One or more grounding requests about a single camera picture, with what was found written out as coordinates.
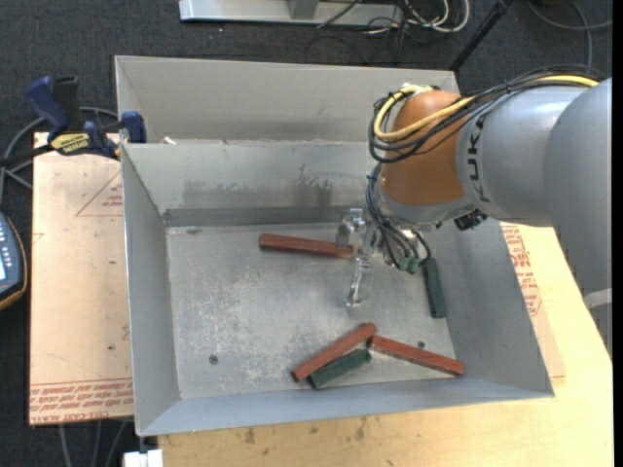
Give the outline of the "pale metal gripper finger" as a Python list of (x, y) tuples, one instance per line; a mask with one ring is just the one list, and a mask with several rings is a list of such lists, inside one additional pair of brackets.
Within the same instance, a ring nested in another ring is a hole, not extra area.
[(358, 256), (354, 260), (353, 274), (350, 282), (346, 305), (353, 307), (368, 299), (372, 292), (373, 265), (367, 256)]
[(367, 216), (363, 208), (351, 208), (346, 213), (338, 226), (336, 233), (336, 245), (345, 248), (351, 245), (354, 250), (361, 250), (364, 243), (364, 235), (367, 232)]

